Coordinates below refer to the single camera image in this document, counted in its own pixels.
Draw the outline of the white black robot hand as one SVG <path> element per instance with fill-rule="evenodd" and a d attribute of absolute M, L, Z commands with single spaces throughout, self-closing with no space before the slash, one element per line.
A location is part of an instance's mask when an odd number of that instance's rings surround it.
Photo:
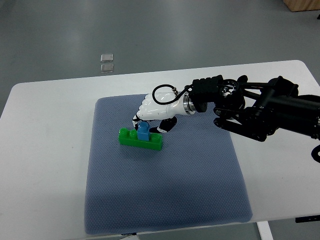
<path fill-rule="evenodd" d="M 160 124 L 150 128 L 149 131 L 158 134 L 169 132 L 177 124 L 176 115 L 186 116 L 190 114 L 190 111 L 185 108 L 183 100 L 183 97 L 181 97 L 173 103 L 160 105 L 154 101 L 151 93 L 147 94 L 132 118 L 133 127 L 137 130 L 140 121 L 160 120 Z"/>

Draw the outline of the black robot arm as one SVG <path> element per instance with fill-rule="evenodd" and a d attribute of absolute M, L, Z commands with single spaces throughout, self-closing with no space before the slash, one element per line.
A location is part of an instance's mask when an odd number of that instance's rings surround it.
<path fill-rule="evenodd" d="M 300 95 L 299 86 L 282 76 L 268 82 L 249 82 L 221 75 L 193 80 L 186 85 L 192 109 L 199 113 L 214 103 L 213 123 L 229 132 L 263 142 L 277 129 L 320 138 L 320 98 Z"/>

